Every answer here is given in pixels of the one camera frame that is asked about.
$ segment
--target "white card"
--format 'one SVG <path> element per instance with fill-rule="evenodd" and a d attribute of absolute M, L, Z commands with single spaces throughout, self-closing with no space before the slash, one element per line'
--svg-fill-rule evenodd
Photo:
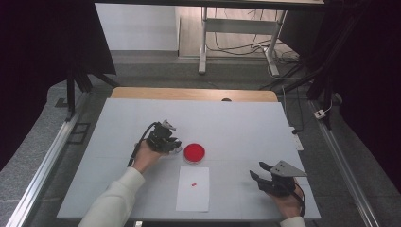
<path fill-rule="evenodd" d="M 209 168 L 181 166 L 177 211 L 209 211 Z"/>

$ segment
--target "hand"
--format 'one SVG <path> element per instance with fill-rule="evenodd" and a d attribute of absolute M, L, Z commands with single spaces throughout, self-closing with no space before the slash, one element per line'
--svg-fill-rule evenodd
<path fill-rule="evenodd" d="M 140 148 L 136 153 L 135 161 L 133 162 L 132 167 L 138 170 L 140 173 L 144 173 L 145 170 L 155 164 L 160 157 L 166 155 L 153 151 L 146 140 L 142 141 L 139 146 Z"/>
<path fill-rule="evenodd" d="M 302 198 L 304 195 L 301 188 L 295 184 L 295 193 Z M 301 214 L 301 204 L 295 199 L 294 196 L 290 195 L 287 197 L 275 197 L 272 194 L 268 194 L 278 206 L 280 213 L 284 219 L 299 217 Z"/>

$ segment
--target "gray floor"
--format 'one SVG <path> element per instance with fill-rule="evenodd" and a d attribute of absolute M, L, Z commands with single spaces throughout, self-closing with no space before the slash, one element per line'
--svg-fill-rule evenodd
<path fill-rule="evenodd" d="M 128 54 L 114 52 L 113 59 L 118 76 L 112 78 L 123 86 L 257 90 L 272 81 L 266 73 L 267 65 L 264 61 L 210 60 L 207 74 L 199 76 L 196 60 L 177 59 L 175 56 L 161 53 L 137 55 L 135 52 Z M 285 72 L 288 67 L 281 65 L 279 69 Z M 56 215 L 74 178 L 102 106 L 112 91 L 112 88 L 104 82 L 93 77 L 91 79 L 95 87 L 89 94 L 90 101 L 36 201 L 26 226 L 78 225 L 76 221 L 56 219 Z M 295 91 L 287 94 L 286 103 L 288 118 L 296 128 L 300 128 L 300 117 L 304 118 L 305 129 L 299 132 L 299 136 L 305 150 L 300 152 L 300 157 L 322 215 L 322 219 L 311 221 L 307 226 L 365 226 L 317 121 L 311 114 L 307 100 L 302 98 L 306 90 L 307 85 L 300 88 L 302 114 Z M 56 107 L 60 98 L 66 98 L 65 82 L 56 84 L 49 90 L 42 115 L 15 156 L 0 173 L 0 226 L 7 224 L 66 117 L 66 108 L 62 105 Z M 338 102 L 335 102 L 332 110 L 333 133 L 337 136 L 381 226 L 399 226 L 400 194 L 369 150 L 343 122 L 337 104 Z M 276 226 L 276 224 L 254 223 L 253 226 Z"/>

